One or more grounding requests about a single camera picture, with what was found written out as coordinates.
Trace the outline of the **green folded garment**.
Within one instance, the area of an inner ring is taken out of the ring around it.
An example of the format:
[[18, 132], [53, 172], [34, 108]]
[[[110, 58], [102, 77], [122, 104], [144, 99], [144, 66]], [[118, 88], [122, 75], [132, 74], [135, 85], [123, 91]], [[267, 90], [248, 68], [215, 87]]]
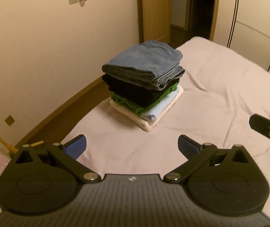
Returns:
[[132, 101], [127, 100], [126, 98], [119, 96], [115, 93], [113, 93], [111, 95], [111, 99], [115, 102], [118, 103], [119, 105], [125, 107], [126, 109], [128, 109], [129, 111], [133, 112], [134, 114], [136, 114], [137, 116], [142, 115], [144, 112], [148, 111], [149, 109], [155, 107], [158, 103], [160, 103], [160, 101], [164, 98], [161, 97], [160, 99], [158, 99], [155, 103], [153, 103], [152, 105], [150, 105], [147, 108], [142, 108], [138, 105], [136, 105], [135, 103], [133, 103]]

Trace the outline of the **black folded garment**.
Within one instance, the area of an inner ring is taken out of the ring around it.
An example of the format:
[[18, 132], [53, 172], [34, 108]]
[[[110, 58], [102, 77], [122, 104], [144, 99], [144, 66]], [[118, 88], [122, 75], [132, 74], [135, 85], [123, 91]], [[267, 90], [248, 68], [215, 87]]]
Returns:
[[139, 87], [137, 85], [115, 79], [108, 74], [103, 75], [102, 80], [108, 85], [109, 91], [132, 101], [142, 108], [149, 107], [161, 97], [172, 92], [173, 88], [175, 88], [179, 83], [179, 79], [174, 79], [169, 82], [163, 90], [158, 91], [149, 90], [144, 87]]

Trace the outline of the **wooden door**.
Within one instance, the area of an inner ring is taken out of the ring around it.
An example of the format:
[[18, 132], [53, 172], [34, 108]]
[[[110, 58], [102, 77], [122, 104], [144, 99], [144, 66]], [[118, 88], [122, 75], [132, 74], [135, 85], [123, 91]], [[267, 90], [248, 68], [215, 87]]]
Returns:
[[171, 0], [138, 0], [139, 41], [170, 42]]

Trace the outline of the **blue denim jeans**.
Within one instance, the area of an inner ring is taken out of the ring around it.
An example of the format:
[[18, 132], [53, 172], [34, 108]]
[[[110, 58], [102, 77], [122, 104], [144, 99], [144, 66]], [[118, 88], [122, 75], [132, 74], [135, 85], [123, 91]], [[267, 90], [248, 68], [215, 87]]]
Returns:
[[155, 40], [132, 46], [102, 66], [102, 71], [118, 80], [161, 91], [172, 80], [180, 79], [183, 55], [166, 43]]

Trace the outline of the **cream sliding wardrobe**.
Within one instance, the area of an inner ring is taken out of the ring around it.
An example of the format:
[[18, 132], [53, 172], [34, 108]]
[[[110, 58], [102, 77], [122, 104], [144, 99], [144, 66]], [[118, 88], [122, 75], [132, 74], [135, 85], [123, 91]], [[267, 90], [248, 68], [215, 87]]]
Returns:
[[270, 70], [270, 0], [215, 0], [210, 40]]

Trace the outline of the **light blue folded garment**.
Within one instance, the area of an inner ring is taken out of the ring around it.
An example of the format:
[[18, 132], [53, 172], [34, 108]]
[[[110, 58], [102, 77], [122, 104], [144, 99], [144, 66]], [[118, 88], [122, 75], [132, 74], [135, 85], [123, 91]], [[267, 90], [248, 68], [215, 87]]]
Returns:
[[180, 86], [177, 85], [177, 88], [175, 91], [168, 94], [166, 97], [164, 97], [160, 103], [158, 103], [155, 107], [149, 109], [148, 111], [144, 112], [140, 117], [149, 121], [149, 122], [155, 122], [162, 112], [170, 105], [173, 100], [177, 97], [178, 93], [180, 91]]

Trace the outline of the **white bed sheet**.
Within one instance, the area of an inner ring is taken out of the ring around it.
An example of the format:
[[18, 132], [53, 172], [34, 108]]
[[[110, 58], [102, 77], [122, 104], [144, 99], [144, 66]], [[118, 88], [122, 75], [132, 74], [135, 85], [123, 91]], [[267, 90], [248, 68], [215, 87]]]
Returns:
[[62, 144], [83, 134], [79, 163], [100, 175], [56, 211], [13, 214], [0, 226], [270, 226], [270, 194], [260, 212], [223, 216], [199, 207], [164, 176], [187, 161], [178, 149], [186, 135], [219, 149], [243, 145], [270, 187], [270, 139], [250, 128], [253, 114], [270, 120], [270, 73], [236, 52], [195, 37], [180, 47], [183, 94], [150, 131], [101, 102]]

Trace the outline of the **yellow wooden stick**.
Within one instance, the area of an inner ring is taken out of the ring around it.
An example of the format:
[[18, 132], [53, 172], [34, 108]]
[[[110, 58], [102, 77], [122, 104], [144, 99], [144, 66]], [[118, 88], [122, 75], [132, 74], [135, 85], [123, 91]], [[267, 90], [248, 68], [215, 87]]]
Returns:
[[[0, 136], [0, 143], [3, 144], [6, 147], [6, 149], [12, 152], [13, 154], [17, 153], [18, 149], [15, 146], [11, 145], [10, 143], [6, 142], [1, 136]], [[33, 144], [22, 145], [22, 147], [24, 148], [37, 147], [38, 145], [43, 145], [43, 144], [44, 144], [44, 141], [41, 140]]]

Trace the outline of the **cream folded garment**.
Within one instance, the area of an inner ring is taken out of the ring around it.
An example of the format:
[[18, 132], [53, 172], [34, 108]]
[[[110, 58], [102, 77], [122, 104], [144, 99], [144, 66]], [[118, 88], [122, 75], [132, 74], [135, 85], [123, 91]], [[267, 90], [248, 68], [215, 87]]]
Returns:
[[177, 97], [173, 100], [173, 102], [166, 107], [164, 112], [160, 115], [160, 117], [155, 121], [155, 122], [149, 122], [140, 116], [137, 116], [133, 112], [129, 111], [125, 107], [119, 105], [118, 103], [115, 103], [113, 100], [110, 101], [110, 105], [112, 108], [114, 108], [116, 111], [119, 113], [123, 114], [124, 116], [128, 117], [132, 121], [134, 121], [142, 130], [146, 132], [150, 132], [156, 125], [157, 123], [161, 120], [161, 118], [171, 109], [171, 107], [178, 101], [178, 99], [181, 97], [183, 94], [184, 89], [180, 86], [180, 91], [177, 95]]

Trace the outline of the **low wall socket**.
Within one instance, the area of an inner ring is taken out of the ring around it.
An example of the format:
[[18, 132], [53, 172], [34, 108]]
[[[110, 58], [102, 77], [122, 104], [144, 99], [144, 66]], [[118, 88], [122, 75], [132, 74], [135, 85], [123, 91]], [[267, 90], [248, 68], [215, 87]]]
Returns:
[[8, 126], [11, 126], [12, 124], [15, 123], [15, 119], [14, 119], [11, 115], [9, 115], [9, 116], [5, 119], [5, 122], [6, 122], [6, 124], [7, 124]]

